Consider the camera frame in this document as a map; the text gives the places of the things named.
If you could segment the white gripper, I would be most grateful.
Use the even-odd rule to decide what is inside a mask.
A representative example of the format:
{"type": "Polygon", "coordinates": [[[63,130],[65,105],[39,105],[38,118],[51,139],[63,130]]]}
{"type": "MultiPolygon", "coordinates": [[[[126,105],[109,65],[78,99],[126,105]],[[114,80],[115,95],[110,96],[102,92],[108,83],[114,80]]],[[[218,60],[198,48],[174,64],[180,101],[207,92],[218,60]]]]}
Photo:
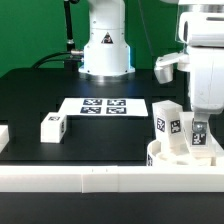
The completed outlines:
{"type": "Polygon", "coordinates": [[[208,114],[224,109],[224,14],[183,12],[177,36],[185,50],[159,57],[154,71],[161,84],[173,79],[174,64],[190,73],[189,97],[195,112],[192,131],[205,134],[208,114]]]}

